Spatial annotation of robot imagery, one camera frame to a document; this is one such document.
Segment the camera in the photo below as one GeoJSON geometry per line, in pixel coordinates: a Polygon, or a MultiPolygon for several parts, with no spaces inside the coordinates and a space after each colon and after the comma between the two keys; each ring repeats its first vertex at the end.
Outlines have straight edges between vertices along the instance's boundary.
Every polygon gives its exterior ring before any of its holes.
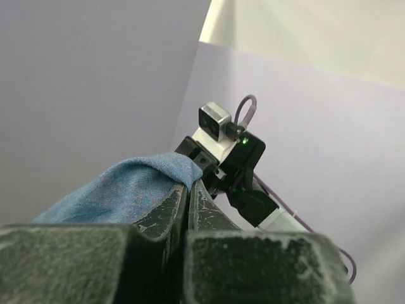
{"type": "Polygon", "coordinates": [[[212,101],[198,110],[200,128],[216,142],[220,142],[226,137],[227,123],[231,120],[231,114],[212,101]]]}

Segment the purple cable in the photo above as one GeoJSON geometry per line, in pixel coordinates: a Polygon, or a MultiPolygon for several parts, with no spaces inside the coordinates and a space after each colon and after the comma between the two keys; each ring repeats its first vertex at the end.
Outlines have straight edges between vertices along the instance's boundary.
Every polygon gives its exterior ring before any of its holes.
{"type": "MultiPolygon", "coordinates": [[[[254,95],[247,95],[240,102],[240,104],[237,108],[237,111],[235,114],[235,120],[234,120],[235,124],[238,124],[240,111],[242,110],[243,106],[245,105],[245,103],[248,100],[252,101],[252,105],[250,106],[249,110],[247,111],[246,116],[244,117],[243,121],[240,123],[240,125],[243,125],[245,128],[247,128],[247,125],[249,125],[249,122],[251,122],[253,115],[256,112],[256,107],[258,105],[257,99],[254,95]]],[[[292,211],[292,209],[281,199],[281,197],[279,197],[269,186],[267,186],[256,174],[254,174],[254,178],[258,181],[260,186],[262,186],[267,192],[269,192],[280,203],[280,205],[285,209],[285,211],[287,211],[291,216],[293,216],[297,220],[297,222],[299,222],[309,232],[314,232],[314,230],[312,228],[310,228],[310,226],[307,223],[305,223],[301,217],[294,215],[295,212],[292,211]]],[[[350,256],[350,254],[346,250],[343,250],[342,248],[339,248],[339,247],[338,247],[338,249],[344,256],[347,257],[347,259],[352,264],[352,275],[350,276],[350,279],[349,279],[349,284],[352,284],[354,282],[354,279],[357,276],[356,262],[354,261],[353,257],[350,256]]]]}

